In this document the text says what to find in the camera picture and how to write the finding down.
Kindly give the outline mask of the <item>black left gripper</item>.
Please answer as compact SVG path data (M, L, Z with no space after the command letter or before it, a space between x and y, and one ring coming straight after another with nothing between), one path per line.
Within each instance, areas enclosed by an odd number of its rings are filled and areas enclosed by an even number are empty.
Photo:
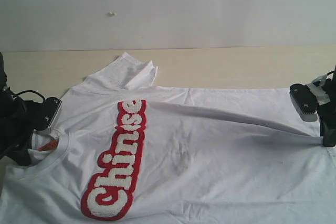
M32 163L28 150L31 149L33 128L28 113L36 102L23 100L20 96L25 93L44 97L34 90L14 93L9 87L1 88L1 155L19 166Z

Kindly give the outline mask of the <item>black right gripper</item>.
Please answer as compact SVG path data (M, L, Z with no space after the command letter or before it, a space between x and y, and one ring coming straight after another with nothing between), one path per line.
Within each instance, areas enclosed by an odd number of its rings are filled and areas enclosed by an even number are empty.
M318 105L320 116L320 136L324 147L335 147L335 69L327 73L324 85L321 86L325 92L323 95L324 104Z

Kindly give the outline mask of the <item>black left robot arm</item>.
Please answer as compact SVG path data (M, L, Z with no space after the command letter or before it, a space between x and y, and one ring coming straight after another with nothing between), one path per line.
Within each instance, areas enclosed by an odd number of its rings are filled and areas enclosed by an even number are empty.
M7 156L20 166L32 163L28 149L41 106L11 91L1 57L1 158Z

